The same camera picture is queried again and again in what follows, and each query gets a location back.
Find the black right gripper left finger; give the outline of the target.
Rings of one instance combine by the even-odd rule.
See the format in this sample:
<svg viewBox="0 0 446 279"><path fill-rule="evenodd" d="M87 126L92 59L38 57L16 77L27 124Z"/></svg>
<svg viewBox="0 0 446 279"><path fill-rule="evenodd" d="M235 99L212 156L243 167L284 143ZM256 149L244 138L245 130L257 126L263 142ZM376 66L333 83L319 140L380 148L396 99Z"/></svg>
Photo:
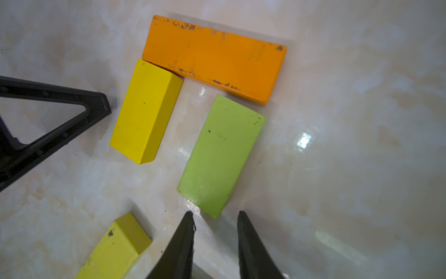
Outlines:
<svg viewBox="0 0 446 279"><path fill-rule="evenodd" d="M147 279L191 279L195 235L193 213L187 211Z"/></svg>

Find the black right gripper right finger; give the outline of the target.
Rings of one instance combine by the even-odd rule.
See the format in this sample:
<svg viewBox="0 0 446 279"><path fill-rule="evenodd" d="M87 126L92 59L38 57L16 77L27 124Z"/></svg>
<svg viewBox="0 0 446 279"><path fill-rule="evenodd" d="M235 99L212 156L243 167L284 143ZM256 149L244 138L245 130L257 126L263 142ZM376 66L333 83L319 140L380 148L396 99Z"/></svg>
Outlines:
<svg viewBox="0 0 446 279"><path fill-rule="evenodd" d="M245 211L238 215L239 270L242 279L283 279Z"/></svg>

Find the yellow short block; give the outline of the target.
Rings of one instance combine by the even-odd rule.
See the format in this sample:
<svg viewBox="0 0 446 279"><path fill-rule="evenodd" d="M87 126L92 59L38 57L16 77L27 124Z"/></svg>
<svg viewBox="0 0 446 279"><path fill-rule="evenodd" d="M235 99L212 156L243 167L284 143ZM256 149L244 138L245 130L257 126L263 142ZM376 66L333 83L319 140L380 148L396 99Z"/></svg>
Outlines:
<svg viewBox="0 0 446 279"><path fill-rule="evenodd" d="M136 164L154 161L182 85L176 74L139 59L110 146Z"/></svg>

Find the lime green block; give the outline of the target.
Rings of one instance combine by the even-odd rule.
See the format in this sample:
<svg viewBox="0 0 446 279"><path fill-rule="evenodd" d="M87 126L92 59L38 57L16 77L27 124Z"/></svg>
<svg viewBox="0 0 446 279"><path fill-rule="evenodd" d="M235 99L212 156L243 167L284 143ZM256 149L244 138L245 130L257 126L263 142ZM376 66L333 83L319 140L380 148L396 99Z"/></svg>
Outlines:
<svg viewBox="0 0 446 279"><path fill-rule="evenodd" d="M116 219L77 273L78 279L122 279L152 243L130 212Z"/></svg>
<svg viewBox="0 0 446 279"><path fill-rule="evenodd" d="M177 191L205 214L219 218L265 122L263 115L218 95Z"/></svg>

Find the orange long block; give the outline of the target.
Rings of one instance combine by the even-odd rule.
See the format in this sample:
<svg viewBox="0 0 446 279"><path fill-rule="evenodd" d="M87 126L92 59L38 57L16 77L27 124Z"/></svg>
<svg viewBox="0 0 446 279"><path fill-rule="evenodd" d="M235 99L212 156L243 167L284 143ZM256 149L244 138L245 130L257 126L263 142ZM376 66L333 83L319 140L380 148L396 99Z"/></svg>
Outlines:
<svg viewBox="0 0 446 279"><path fill-rule="evenodd" d="M155 15L143 60L265 105L287 47Z"/></svg>

